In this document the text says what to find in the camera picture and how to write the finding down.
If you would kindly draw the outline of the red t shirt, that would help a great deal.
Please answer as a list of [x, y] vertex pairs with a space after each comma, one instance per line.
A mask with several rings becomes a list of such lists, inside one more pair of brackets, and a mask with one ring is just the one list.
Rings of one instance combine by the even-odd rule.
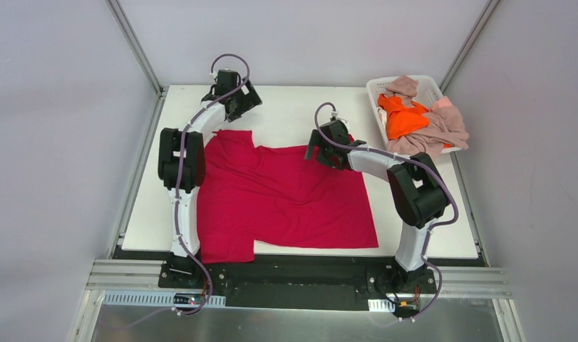
[[200, 258], [254, 260], [255, 242], [314, 249], [376, 248], [363, 175], [306, 160], [305, 146], [256, 146], [247, 130], [219, 130], [205, 147], [197, 196]]

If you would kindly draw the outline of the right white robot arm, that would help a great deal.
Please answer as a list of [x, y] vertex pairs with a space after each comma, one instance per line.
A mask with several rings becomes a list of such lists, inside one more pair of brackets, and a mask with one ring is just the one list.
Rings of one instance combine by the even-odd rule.
[[353, 170], [386, 181], [398, 216], [403, 221], [391, 283], [407, 292], [417, 286], [425, 268], [430, 233], [454, 198], [430, 156], [418, 153], [404, 157], [370, 147], [362, 140], [351, 141], [346, 125], [333, 119], [316, 125], [305, 158], [315, 157], [336, 170]]

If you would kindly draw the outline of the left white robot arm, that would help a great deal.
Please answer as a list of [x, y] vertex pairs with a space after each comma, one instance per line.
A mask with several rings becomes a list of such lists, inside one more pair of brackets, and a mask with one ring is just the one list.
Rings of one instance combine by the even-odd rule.
[[262, 100], [247, 76], [236, 71], [214, 73], [215, 83], [201, 108], [183, 128], [164, 128], [158, 148], [158, 177], [172, 203], [172, 245], [175, 257], [190, 257], [200, 249], [197, 235], [197, 196], [206, 173], [205, 145], [213, 130], [231, 123]]

